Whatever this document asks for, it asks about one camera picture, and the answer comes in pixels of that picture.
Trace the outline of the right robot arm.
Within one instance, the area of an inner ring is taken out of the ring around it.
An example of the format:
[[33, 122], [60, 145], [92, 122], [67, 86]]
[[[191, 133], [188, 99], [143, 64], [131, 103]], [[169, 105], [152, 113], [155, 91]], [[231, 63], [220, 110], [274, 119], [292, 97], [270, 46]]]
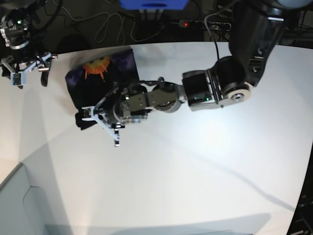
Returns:
[[0, 68], [2, 76], [12, 86], [22, 89], [26, 75], [38, 69], [41, 85], [47, 87], [53, 54], [44, 46], [47, 29], [59, 15], [63, 2], [59, 1], [51, 18], [41, 27], [37, 11], [46, 5], [45, 0], [2, 0], [0, 2]]

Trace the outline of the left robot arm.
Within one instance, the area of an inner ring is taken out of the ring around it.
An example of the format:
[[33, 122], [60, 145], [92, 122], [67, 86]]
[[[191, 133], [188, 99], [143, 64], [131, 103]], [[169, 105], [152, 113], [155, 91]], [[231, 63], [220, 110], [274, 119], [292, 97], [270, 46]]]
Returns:
[[84, 118], [100, 124], [119, 146], [119, 129], [141, 122], [152, 111], [173, 113], [187, 103], [192, 111], [241, 103], [261, 80], [267, 60], [279, 41], [288, 17], [308, 0], [238, 0], [228, 42], [231, 55], [218, 57], [212, 68], [182, 75], [182, 83], [156, 81], [115, 85]]

